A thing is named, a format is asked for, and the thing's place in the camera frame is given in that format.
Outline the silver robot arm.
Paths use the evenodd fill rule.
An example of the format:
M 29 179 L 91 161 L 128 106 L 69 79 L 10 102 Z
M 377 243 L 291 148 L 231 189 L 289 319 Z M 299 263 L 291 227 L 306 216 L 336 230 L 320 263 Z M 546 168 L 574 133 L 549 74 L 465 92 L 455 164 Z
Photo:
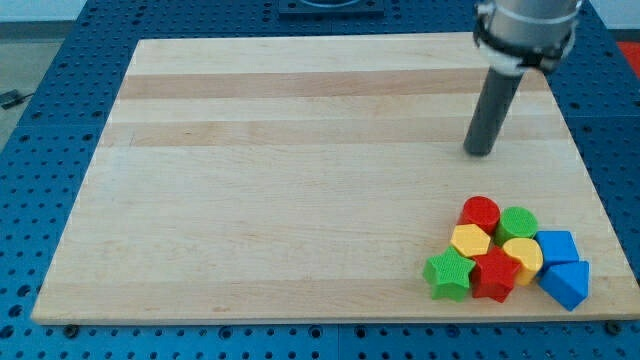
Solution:
M 497 73 L 554 72 L 574 47 L 582 0 L 485 0 L 474 7 L 473 39 Z

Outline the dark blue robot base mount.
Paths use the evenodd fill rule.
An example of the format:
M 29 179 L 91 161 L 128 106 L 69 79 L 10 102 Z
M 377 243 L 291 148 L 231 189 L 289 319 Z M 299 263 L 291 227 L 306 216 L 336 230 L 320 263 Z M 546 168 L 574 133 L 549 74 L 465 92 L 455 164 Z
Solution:
M 383 15 L 385 0 L 277 0 L 280 17 Z

